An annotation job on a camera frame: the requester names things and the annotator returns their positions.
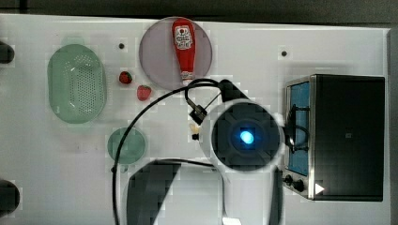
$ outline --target red ketchup bottle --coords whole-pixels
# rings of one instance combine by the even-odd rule
[[[182,83],[187,86],[193,80],[195,32],[192,23],[183,18],[173,22],[172,32]]]

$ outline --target green round dish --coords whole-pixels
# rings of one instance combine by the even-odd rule
[[[102,64],[83,45],[62,47],[47,68],[50,106],[55,115],[70,124],[82,124],[100,114],[106,99]]]
[[[115,131],[108,140],[108,153],[115,160],[117,147],[126,131],[126,127]],[[132,128],[120,151],[119,164],[129,165],[138,161],[145,152],[144,135],[136,128]]]

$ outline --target gray background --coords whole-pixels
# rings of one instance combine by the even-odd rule
[[[308,23],[394,27],[397,0],[1,0],[2,13],[111,16],[160,19],[185,16],[200,21]],[[398,32],[390,51],[390,191],[391,224],[398,224]]]

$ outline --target pink round plate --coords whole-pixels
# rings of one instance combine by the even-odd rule
[[[175,90],[182,87],[179,63],[173,44],[172,25],[178,17],[169,17],[153,24],[140,44],[140,62],[145,74],[156,85]],[[195,79],[206,76],[212,60],[212,49],[206,32],[195,22]]]

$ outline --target blue light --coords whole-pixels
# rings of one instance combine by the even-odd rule
[[[254,142],[254,136],[249,131],[241,132],[240,139],[246,144],[252,144]]]

